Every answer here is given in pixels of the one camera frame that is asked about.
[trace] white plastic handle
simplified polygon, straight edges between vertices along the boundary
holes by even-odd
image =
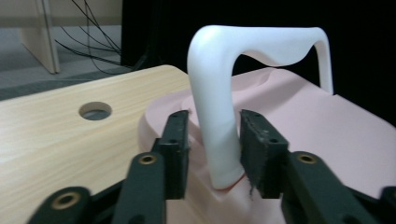
[[[303,59],[313,46],[318,54],[320,87],[332,94],[329,41],[320,28],[210,25],[195,34],[188,74],[215,189],[230,187],[244,173],[231,95],[236,59],[246,54],[269,66],[290,65]]]

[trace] pink surface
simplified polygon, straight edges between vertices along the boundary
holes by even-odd
[[[290,151],[320,156],[345,185],[373,197],[396,186],[396,130],[384,120],[287,70],[264,68],[232,80],[238,124],[241,109],[259,112],[290,142]],[[142,150],[151,149],[167,117],[182,109],[190,111],[185,201],[192,210],[213,223],[284,223],[280,201],[263,200],[256,191],[250,197],[245,176],[230,189],[212,189],[190,90],[149,105],[139,123]]]

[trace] light wood tabletop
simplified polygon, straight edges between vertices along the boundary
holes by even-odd
[[[95,194],[122,180],[149,103],[188,87],[185,73],[163,65],[0,102],[0,222],[26,223],[58,189]],[[81,108],[111,114],[87,120]]]

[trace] floor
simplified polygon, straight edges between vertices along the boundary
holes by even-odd
[[[88,43],[88,35],[82,29],[87,31],[86,27],[56,27],[54,36],[70,49],[88,54],[88,48],[84,46]],[[120,46],[120,26],[103,26],[101,29]],[[108,47],[102,32],[96,27],[90,27],[89,31],[91,54],[119,63],[119,53]],[[51,74],[21,43],[18,28],[0,28],[0,43],[0,100],[132,71],[128,67],[77,55],[57,44],[61,72]]]

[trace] white handle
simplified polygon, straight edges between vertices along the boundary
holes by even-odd
[[[195,34],[188,74],[215,189],[230,187],[244,173],[231,95],[236,59],[246,54],[270,66],[290,65],[303,59],[313,46],[320,86],[332,94],[329,41],[320,28],[210,25]]]

